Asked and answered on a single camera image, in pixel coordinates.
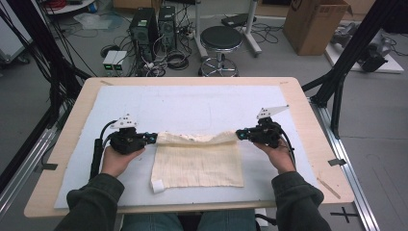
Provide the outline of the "person's right hand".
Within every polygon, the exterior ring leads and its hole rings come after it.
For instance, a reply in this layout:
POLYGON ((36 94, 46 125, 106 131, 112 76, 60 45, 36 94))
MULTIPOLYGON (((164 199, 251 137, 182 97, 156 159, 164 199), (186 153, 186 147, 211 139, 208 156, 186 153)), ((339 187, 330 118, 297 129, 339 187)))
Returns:
POLYGON ((295 166, 288 146, 280 140, 276 148, 255 142, 254 145, 264 151, 271 164, 278 170, 279 174, 295 171, 295 166))

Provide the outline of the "white foam board mat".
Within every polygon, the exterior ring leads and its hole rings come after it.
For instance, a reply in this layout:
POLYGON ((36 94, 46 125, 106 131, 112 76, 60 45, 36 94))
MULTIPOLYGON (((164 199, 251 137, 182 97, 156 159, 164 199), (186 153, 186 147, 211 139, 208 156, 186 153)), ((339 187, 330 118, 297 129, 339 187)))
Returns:
MULTIPOLYGON (((89 181, 93 142, 112 130, 108 122, 129 114, 140 132, 217 135, 252 127, 262 108, 288 105, 278 86, 105 86, 99 90, 78 143, 67 164, 55 206, 64 209, 66 196, 89 181)), ((289 136, 298 172, 310 184, 318 181, 296 131, 292 106, 273 116, 289 136)), ((235 203, 274 199, 270 181, 277 171, 266 154, 250 141, 238 141, 244 186, 170 188, 153 193, 151 174, 157 144, 126 168, 119 180, 125 190, 122 207, 235 203)))

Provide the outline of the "slim black computer tower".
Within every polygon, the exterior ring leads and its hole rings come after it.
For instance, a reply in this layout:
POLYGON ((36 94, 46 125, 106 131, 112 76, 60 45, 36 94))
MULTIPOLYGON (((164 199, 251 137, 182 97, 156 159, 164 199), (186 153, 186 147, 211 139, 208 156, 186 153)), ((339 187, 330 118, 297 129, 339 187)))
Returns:
POLYGON ((176 47, 175 7, 161 6, 158 18, 160 38, 163 50, 176 47))

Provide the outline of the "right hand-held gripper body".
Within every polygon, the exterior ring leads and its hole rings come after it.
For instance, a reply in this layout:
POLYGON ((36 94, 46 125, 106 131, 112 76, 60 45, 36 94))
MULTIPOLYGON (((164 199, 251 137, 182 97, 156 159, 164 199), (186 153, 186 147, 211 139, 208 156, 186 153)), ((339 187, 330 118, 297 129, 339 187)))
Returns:
POLYGON ((285 132, 278 122, 272 120, 272 116, 284 112, 288 108, 288 105, 262 108, 256 116, 258 124, 248 129, 247 139, 277 148, 279 140, 285 136, 285 132))

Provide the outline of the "person's right leg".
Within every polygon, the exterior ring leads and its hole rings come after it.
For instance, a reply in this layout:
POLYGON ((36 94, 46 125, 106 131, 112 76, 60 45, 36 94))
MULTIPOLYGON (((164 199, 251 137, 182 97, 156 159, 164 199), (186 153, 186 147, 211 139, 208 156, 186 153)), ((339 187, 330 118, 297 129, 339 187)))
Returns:
POLYGON ((256 231, 253 210, 204 212, 197 231, 256 231))

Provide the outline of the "person's leg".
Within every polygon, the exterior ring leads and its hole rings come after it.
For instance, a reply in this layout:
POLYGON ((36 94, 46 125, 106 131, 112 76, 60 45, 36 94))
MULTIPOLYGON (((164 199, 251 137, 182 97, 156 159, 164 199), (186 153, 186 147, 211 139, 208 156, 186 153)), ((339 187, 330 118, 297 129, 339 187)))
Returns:
POLYGON ((183 231, 183 226, 172 213, 135 214, 123 218, 121 231, 183 231))
POLYGON ((253 210, 204 212, 197 231, 256 231, 253 210))

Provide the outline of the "white platform with grey machine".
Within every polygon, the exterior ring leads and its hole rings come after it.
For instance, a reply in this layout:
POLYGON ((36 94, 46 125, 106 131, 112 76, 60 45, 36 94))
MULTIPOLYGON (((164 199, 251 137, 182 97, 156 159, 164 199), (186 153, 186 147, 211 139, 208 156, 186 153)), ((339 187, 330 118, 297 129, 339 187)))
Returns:
MULTIPOLYGON (((325 49, 328 61, 334 65, 348 43, 357 32, 359 24, 350 22, 340 24, 325 49)), ((352 71, 402 73, 404 69, 391 57, 392 40, 383 36, 383 31, 376 33, 369 45, 363 50, 352 71)))

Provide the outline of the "cream knitted cloth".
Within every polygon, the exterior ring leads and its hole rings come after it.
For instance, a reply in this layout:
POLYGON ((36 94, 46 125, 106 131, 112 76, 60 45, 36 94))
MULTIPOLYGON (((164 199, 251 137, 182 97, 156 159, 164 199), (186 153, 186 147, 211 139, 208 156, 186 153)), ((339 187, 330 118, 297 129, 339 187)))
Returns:
POLYGON ((162 180, 165 190, 189 187, 242 188, 242 155, 238 140, 234 131, 217 135, 160 133, 151 182, 162 180))

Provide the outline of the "white stand legs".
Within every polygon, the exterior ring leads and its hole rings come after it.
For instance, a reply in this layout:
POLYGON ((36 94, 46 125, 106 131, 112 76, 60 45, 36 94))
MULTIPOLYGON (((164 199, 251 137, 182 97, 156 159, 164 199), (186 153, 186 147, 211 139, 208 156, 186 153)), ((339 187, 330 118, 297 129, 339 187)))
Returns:
MULTIPOLYGON (((252 26, 255 18, 256 8, 258 6, 259 0, 250 0, 250 8, 248 10, 248 18, 245 26, 245 31, 243 32, 244 37, 246 38, 247 42, 250 44, 253 52, 254 57, 257 57, 259 54, 262 53, 262 49, 260 48, 258 42, 252 36, 252 26)), ((195 3, 195 29, 193 31, 193 38, 200 54, 200 58, 202 61, 208 58, 208 53, 206 48, 200 42, 200 17, 201 17, 201 0, 194 0, 195 3)))

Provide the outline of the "flat black device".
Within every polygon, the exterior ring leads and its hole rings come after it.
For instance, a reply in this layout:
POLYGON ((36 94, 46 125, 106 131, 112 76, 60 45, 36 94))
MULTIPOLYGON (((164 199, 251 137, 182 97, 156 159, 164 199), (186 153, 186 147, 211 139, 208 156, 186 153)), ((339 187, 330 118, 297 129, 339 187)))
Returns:
POLYGON ((246 27, 249 18, 248 13, 239 13, 233 16, 225 16, 221 19, 221 23, 224 26, 236 28, 236 27, 246 27))

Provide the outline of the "wooden table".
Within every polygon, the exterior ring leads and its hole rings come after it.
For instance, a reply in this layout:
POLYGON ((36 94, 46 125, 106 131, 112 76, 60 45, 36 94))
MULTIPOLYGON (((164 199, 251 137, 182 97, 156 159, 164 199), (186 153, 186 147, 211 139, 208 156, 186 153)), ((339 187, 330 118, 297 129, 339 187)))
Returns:
MULTIPOLYGON (((44 171, 24 209, 28 218, 61 217, 68 213, 68 206, 55 206, 64 180, 70 157, 78 143, 91 107, 99 90, 105 86, 278 86, 288 105, 292 106, 292 117, 301 139, 308 161, 316 176, 314 185, 324 194, 327 204, 349 203, 354 195, 340 167, 331 167, 329 160, 335 155, 327 141, 306 96, 294 77, 98 77, 88 79, 50 155, 50 162, 58 164, 56 170, 44 171)), ((271 202, 206 203, 197 205, 135 206, 122 207, 121 214, 155 212, 191 212, 222 209, 267 208, 271 202)))

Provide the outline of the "black round stool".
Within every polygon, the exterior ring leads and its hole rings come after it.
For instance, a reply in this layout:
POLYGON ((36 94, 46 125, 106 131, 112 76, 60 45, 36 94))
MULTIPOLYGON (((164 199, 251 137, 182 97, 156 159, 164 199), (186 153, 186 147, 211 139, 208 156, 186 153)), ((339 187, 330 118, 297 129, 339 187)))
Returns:
POLYGON ((213 51, 216 55, 202 62, 198 69, 199 75, 203 77, 239 75, 236 64, 225 58, 227 53, 241 47, 242 34, 239 31, 227 26, 209 27, 201 33, 200 43, 207 51, 213 51))

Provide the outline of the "clear plastic sheet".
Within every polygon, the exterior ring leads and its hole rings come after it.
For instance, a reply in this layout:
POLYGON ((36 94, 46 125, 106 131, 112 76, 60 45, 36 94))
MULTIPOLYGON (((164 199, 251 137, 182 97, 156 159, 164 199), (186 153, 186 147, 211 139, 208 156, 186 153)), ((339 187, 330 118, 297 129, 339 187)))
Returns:
POLYGON ((113 30, 121 26, 123 18, 114 13, 80 13, 73 16, 84 30, 113 30))

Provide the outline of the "white power box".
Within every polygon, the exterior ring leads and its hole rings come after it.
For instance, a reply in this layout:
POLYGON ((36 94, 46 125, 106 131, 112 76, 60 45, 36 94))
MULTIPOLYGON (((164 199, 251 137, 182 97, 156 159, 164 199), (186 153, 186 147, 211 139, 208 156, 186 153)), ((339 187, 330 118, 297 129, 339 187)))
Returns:
POLYGON ((128 58, 126 51, 117 51, 113 61, 114 70, 123 72, 128 69, 128 58))
POLYGON ((114 61, 115 61, 116 54, 117 52, 114 50, 111 50, 107 53, 103 61, 103 66, 106 72, 112 72, 114 70, 114 61))

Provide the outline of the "black metal frame stand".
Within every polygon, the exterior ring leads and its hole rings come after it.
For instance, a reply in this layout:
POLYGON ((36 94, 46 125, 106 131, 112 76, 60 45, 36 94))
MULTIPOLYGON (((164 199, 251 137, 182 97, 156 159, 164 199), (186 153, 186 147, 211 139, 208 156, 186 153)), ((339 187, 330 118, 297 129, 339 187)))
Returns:
POLYGON ((340 138, 339 121, 345 77, 363 54, 365 48, 374 39, 375 34, 379 32, 403 1, 375 0, 356 34, 345 47, 334 66, 326 74, 301 87, 303 91, 308 91, 319 86, 318 92, 311 97, 312 103, 318 108, 326 108, 328 100, 334 97, 330 130, 337 140, 340 138))
POLYGON ((1 8, 0 17, 35 59, 38 69, 50 84, 50 108, 47 114, 48 124, 53 125, 59 120, 62 104, 73 104, 79 96, 82 89, 79 80, 87 80, 90 75, 65 58, 31 0, 6 0, 6 2, 33 43, 28 42, 1 8))

